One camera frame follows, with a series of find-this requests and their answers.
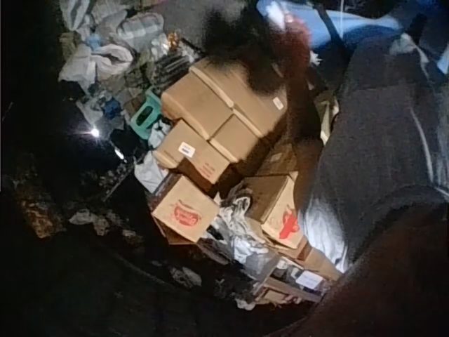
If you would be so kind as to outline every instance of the green plastic stool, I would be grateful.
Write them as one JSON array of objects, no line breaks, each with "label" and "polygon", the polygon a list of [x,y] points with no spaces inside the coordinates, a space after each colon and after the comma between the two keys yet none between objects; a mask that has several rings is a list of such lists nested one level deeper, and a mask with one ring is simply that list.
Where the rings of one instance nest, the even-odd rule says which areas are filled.
[{"label": "green plastic stool", "polygon": [[152,87],[145,91],[145,96],[145,103],[131,118],[130,125],[141,139],[147,140],[152,133],[153,124],[162,117],[162,104],[159,97],[153,94]]}]

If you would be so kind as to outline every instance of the gray fabric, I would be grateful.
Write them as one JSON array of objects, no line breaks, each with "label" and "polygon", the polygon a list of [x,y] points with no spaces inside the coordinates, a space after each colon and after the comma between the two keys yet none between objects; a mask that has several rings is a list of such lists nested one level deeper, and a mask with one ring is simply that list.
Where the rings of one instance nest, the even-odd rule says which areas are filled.
[{"label": "gray fabric", "polygon": [[449,201],[448,79],[407,35],[362,42],[300,224],[346,271],[392,210]]}]

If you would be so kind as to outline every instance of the bright light spot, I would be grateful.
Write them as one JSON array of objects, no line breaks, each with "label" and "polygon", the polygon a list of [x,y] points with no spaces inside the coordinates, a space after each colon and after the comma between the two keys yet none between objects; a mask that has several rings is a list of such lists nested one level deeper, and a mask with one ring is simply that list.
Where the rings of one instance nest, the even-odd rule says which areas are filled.
[{"label": "bright light spot", "polygon": [[120,152],[119,149],[115,148],[115,154],[117,155],[118,158],[120,158],[121,160],[125,159],[125,156],[123,155],[123,153]]},{"label": "bright light spot", "polygon": [[97,128],[93,128],[91,130],[91,135],[94,136],[95,138],[98,138],[98,137],[100,137],[100,131]]}]

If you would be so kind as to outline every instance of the red logo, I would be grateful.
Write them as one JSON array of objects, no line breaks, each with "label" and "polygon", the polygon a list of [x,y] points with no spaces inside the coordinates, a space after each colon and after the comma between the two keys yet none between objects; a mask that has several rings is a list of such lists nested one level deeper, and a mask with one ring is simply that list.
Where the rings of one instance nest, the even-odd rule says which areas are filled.
[{"label": "red logo", "polygon": [[192,207],[183,204],[180,200],[177,201],[173,213],[176,220],[184,226],[193,227],[201,219],[201,216]]},{"label": "red logo", "polygon": [[300,230],[297,224],[297,216],[295,210],[287,206],[287,210],[283,212],[282,216],[282,230],[279,232],[279,239],[287,239],[291,233],[296,233]]}]

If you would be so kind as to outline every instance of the stack of cardboard boxes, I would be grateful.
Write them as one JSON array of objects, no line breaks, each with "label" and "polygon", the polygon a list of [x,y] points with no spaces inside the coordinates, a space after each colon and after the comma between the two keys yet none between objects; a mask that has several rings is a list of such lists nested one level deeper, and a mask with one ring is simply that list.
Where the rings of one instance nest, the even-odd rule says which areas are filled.
[{"label": "stack of cardboard boxes", "polygon": [[295,156],[287,137],[277,141],[285,131],[285,90],[256,94],[242,65],[218,68],[206,58],[161,100],[163,114],[175,126],[154,157],[177,174],[156,191],[151,208],[167,239],[197,242],[219,209],[211,198],[243,179],[253,194],[248,222],[283,255],[301,258],[305,267],[320,271],[323,259],[306,265],[313,250],[293,204]]}]

